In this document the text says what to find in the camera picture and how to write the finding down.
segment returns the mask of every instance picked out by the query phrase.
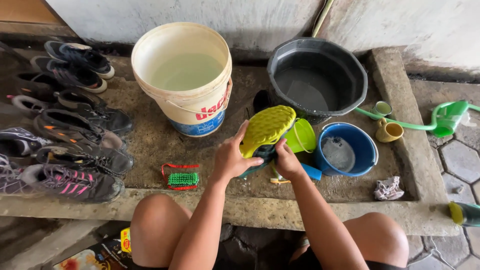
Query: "green hose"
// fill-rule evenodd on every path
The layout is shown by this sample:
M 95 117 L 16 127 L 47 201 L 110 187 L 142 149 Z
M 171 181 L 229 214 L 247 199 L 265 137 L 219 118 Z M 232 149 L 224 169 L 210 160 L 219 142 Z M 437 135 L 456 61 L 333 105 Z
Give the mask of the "green hose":
M 405 127 L 405 128 L 411 128 L 411 129 L 416 129 L 416 130 L 434 130 L 436 127 L 437 127 L 437 114 L 438 114 L 438 110 L 443 108 L 443 107 L 446 107 L 448 105 L 451 105 L 455 103 L 455 101 L 452 101 L 452 102 L 445 102 L 445 103 L 442 103 L 440 105 L 438 105 L 437 107 L 435 107 L 435 109 L 433 110 L 432 112 L 432 122 L 429 124 L 429 125 L 415 125 L 415 124 L 410 124 L 410 123 L 404 123 L 404 122 L 400 122 L 400 121 L 395 121 L 395 120 L 392 120 L 392 119 L 388 119 L 386 118 L 387 122 L 389 123 L 397 123 L 399 125 L 401 125 L 402 127 Z M 468 108 L 469 109 L 473 109 L 473 110 L 476 110 L 476 111 L 480 111 L 480 107 L 479 106 L 475 106 L 473 104 L 469 104 L 468 105 Z M 359 113 L 362 113 L 362 114 L 365 114 L 366 116 L 369 116 L 369 117 L 372 117 L 372 118 L 375 118 L 375 119 L 380 119 L 382 118 L 381 116 L 379 115 L 376 115 L 376 114 L 373 114 L 371 112 L 368 112 L 366 110 L 362 110 L 360 108 L 355 108 L 356 111 L 358 111 Z

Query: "person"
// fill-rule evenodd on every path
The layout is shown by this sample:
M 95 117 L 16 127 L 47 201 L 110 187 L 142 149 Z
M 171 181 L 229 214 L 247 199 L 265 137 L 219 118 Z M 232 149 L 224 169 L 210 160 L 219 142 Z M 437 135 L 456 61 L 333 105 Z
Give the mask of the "person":
M 213 172 L 193 213 L 167 195 L 150 195 L 138 203 L 130 227 L 133 269 L 218 269 L 215 263 L 227 184 L 263 162 L 240 154 L 247 126 L 245 121 L 234 137 L 219 146 Z M 401 227 L 381 213 L 342 223 L 285 142 L 280 139 L 275 145 L 276 169 L 291 180 L 308 239 L 292 255 L 288 269 L 406 267 L 408 241 Z

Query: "bucket handle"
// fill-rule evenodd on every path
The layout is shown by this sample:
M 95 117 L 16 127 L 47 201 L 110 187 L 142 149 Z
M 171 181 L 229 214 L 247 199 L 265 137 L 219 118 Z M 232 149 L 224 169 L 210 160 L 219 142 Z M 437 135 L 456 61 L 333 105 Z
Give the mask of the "bucket handle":
M 206 111 L 194 111 L 194 110 L 189 110 L 189 109 L 186 109 L 184 107 L 180 107 L 178 106 L 177 104 L 171 102 L 170 100 L 167 100 L 167 103 L 170 103 L 172 104 L 173 106 L 179 108 L 179 109 L 182 109 L 182 110 L 185 110 L 185 111 L 188 111 L 188 112 L 191 112 L 191 113 L 195 113 L 195 114 L 208 114 L 208 113 L 216 113 L 216 112 L 221 112 L 221 111 L 224 111 L 227 109 L 228 107 L 228 102 L 230 101 L 230 94 L 231 94 L 231 91 L 232 91 L 232 79 L 230 78 L 228 80 L 228 86 L 227 86 L 227 100 L 225 100 L 223 102 L 223 105 L 222 105 L 222 109 L 221 110 L 216 110 L 216 111 L 212 111 L 212 112 L 206 112 Z
M 330 125 L 333 125 L 333 124 L 347 124 L 347 125 L 351 125 L 351 126 L 353 126 L 353 127 L 356 127 L 356 128 L 358 128 L 360 131 L 362 131 L 363 134 L 365 134 L 365 135 L 370 139 L 370 141 L 371 141 L 372 144 L 373 144 L 373 147 L 375 148 L 375 162 L 373 163 L 373 165 L 374 165 L 374 166 L 377 165 L 377 162 L 378 162 L 378 148 L 377 148 L 377 145 L 375 144 L 375 142 L 373 141 L 372 137 L 370 137 L 370 136 L 369 136 L 365 131 L 363 131 L 361 128 L 359 128 L 359 127 L 357 127 L 357 126 L 355 126 L 355 125 L 353 125 L 353 124 L 345 123 L 345 122 L 333 122 L 333 123 L 330 123 L 330 124 L 326 124 L 326 125 L 324 125 L 324 126 L 322 127 L 322 131 L 324 130 L 324 128 L 326 128 L 326 127 L 328 127 L 328 126 L 330 126 Z
M 293 123 L 293 131 L 295 132 L 295 136 L 297 137 L 298 143 L 300 144 L 303 151 L 305 151 L 307 153 L 313 153 L 313 150 L 309 151 L 309 150 L 305 149 L 305 147 L 303 147 L 303 143 L 301 143 L 299 135 L 297 134 L 297 128 L 295 127 L 295 123 Z

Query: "white wall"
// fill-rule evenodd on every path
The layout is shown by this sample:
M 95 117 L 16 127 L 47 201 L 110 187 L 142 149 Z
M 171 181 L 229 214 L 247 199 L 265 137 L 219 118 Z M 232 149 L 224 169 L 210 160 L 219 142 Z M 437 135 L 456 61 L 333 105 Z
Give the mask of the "white wall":
M 322 0 L 47 0 L 83 39 L 135 43 L 166 23 L 213 28 L 231 48 L 272 51 L 311 27 Z
M 406 46 L 404 60 L 480 70 L 480 0 L 335 0 L 320 31 L 345 48 Z

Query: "white bucket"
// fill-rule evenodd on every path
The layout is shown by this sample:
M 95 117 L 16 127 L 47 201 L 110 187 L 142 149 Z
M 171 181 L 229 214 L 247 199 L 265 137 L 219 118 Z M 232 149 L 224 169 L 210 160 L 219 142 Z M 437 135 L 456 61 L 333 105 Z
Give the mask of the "white bucket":
M 193 90 L 168 91 L 150 85 L 161 64 L 185 53 L 211 56 L 223 66 L 223 71 L 210 83 Z M 213 29 L 194 23 L 156 27 L 135 44 L 132 68 L 140 87 L 155 99 L 180 133 L 201 137 L 222 124 L 232 88 L 232 58 L 227 43 Z

